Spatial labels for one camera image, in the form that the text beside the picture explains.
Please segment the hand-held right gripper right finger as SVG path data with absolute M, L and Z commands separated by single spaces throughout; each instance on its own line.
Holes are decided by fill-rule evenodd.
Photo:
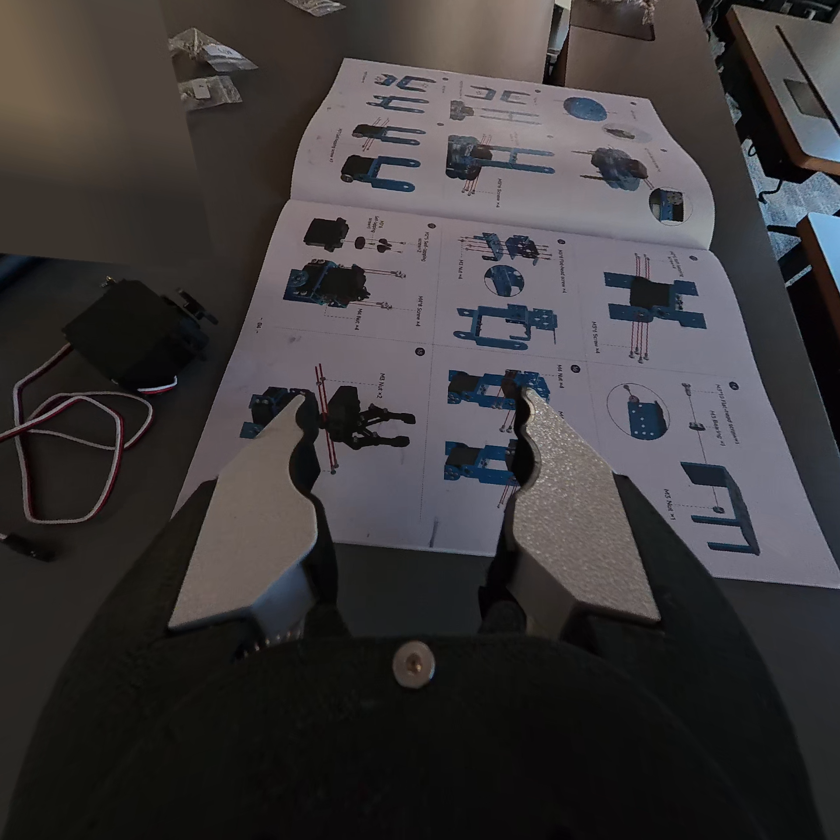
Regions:
M 482 585 L 482 631 L 566 635 L 585 616 L 660 621 L 616 474 L 531 387 L 520 390 L 509 498 Z

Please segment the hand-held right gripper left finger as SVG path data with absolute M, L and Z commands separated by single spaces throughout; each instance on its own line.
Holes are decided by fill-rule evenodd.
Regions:
M 314 608 L 335 610 L 338 563 L 313 487 L 321 469 L 317 398 L 284 397 L 218 474 L 168 629 L 242 621 L 286 636 Z

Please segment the pale desk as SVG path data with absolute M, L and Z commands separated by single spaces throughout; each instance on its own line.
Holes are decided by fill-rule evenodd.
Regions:
M 796 230 L 810 260 L 818 296 L 839 336 L 839 216 L 808 213 Z

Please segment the printed instruction sheet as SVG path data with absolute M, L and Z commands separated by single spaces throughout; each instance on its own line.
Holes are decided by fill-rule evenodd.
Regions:
M 176 506 L 302 393 L 335 541 L 492 554 L 528 386 L 715 576 L 837 589 L 714 223 L 647 99 L 344 59 Z

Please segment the scattered small screw bags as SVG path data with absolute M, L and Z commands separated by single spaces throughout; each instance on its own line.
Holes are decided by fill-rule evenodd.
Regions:
M 196 27 L 187 28 L 170 37 L 168 48 L 171 58 L 187 58 L 212 71 L 209 76 L 177 83 L 179 98 L 186 112 L 242 103 L 241 94 L 231 75 L 258 69 L 257 64 L 240 51 Z

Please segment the crumpled clear bags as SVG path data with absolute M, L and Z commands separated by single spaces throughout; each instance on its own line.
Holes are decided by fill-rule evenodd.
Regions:
M 620 27 L 640 28 L 652 26 L 657 1 L 587 1 L 581 2 L 591 13 L 611 15 Z

